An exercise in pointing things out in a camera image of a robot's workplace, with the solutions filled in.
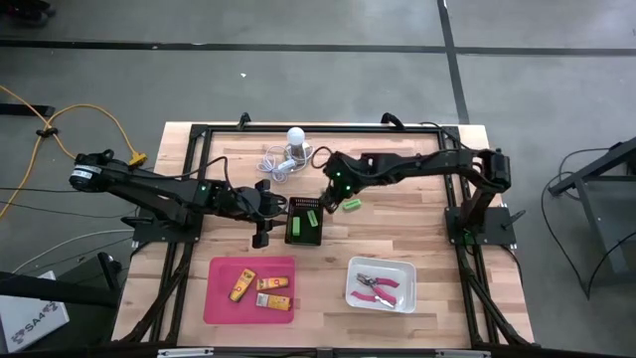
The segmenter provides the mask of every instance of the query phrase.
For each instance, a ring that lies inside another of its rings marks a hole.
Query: wooden tabletop
[[[157,173],[182,172],[191,124],[166,123],[154,169]],[[489,147],[483,126],[460,125],[459,130],[461,140],[467,145]],[[438,149],[436,137],[430,134],[307,133],[307,141],[314,147],[327,145],[354,157],[370,151],[414,155]],[[216,133],[210,157],[226,155],[230,160],[232,184],[251,187],[267,178],[267,174],[256,170],[265,150],[285,143],[285,133]],[[326,154],[320,154],[316,162],[325,159]],[[210,167],[206,177],[222,179],[223,165]],[[318,197],[326,184],[327,179],[320,170],[308,167],[290,176],[285,184],[272,182],[271,191],[286,197]],[[278,227],[270,233],[269,246],[255,250],[251,247],[255,225],[206,217],[189,273],[179,345],[468,347],[457,259],[453,247],[447,243],[442,214],[447,206],[442,177],[409,178],[396,185],[365,189],[357,197],[363,202],[360,210],[348,214],[339,210],[333,216],[325,214],[321,247],[285,245],[285,228]],[[113,339],[128,333],[157,295],[166,247],[159,243],[148,245],[132,259]],[[514,261],[499,247],[484,247],[483,251],[494,301],[520,334],[532,341]],[[212,258],[286,255],[296,258],[293,322],[282,325],[209,325],[204,322]],[[344,298],[345,281],[347,264],[355,256],[414,264],[417,268],[415,312],[399,314],[350,307]],[[486,337],[483,308],[477,298],[475,307],[482,336]],[[171,312],[172,301],[169,301],[164,334]]]

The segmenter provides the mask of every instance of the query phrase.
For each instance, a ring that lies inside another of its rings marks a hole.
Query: orange box
[[[254,273],[254,271],[248,268],[244,269],[238,278],[237,284],[235,284],[232,292],[230,292],[230,300],[239,302],[240,298],[247,292],[249,284],[255,277],[256,273]]]
[[[289,285],[289,278],[287,277],[261,278],[256,281],[256,290],[281,288],[281,287],[287,287],[288,285]]]
[[[256,297],[256,305],[280,310],[289,310],[291,298],[273,294],[259,293]]]

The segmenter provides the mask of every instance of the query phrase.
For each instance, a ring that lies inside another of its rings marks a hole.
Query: white light bulb
[[[302,145],[305,141],[305,132],[299,127],[291,127],[287,131],[287,142],[291,145]]]

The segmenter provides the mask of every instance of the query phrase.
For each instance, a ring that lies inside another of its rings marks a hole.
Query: gray floor
[[[458,46],[636,48],[632,1],[448,0]],[[48,28],[0,36],[46,40],[192,43],[443,45],[434,0],[188,0],[59,3]],[[457,123],[445,55],[254,52],[142,52],[1,49],[0,84],[31,102],[77,102],[115,114],[140,150],[154,154],[167,120]],[[460,56],[471,123],[485,124],[493,146],[512,157],[505,200],[528,214],[516,224],[525,293],[536,339],[553,348],[636,355],[636,286],[595,289],[587,301],[549,237],[540,193],[560,159],[575,149],[609,146],[636,133],[634,58]],[[0,94],[0,100],[7,100]],[[0,120],[0,185],[19,183],[37,119]],[[72,152],[127,148],[112,124],[81,110],[60,119]],[[575,169],[593,158],[581,155]],[[71,162],[49,140],[28,186],[68,188]],[[0,193],[6,199],[9,192]],[[97,215],[133,208],[108,195],[22,193],[18,203]],[[600,259],[582,211],[548,199],[548,215],[574,262],[588,276]],[[12,208],[0,223],[0,269],[80,234],[125,229],[116,219],[86,219]],[[126,234],[96,237],[42,258],[45,265]],[[126,263],[127,243],[109,249]],[[76,265],[56,265],[56,271]],[[32,270],[31,265],[25,270]]]

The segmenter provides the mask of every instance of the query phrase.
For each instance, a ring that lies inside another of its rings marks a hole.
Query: white tray
[[[373,294],[370,287],[356,279],[356,274],[363,273],[371,277],[390,278],[399,282],[396,288],[381,285],[380,288],[397,299],[396,307],[390,308],[380,302],[369,302],[351,295],[358,291],[362,294]],[[347,271],[347,288],[345,296],[347,303],[353,307],[378,309],[390,312],[412,313],[417,304],[415,266],[410,263],[389,260],[354,257],[349,260]]]

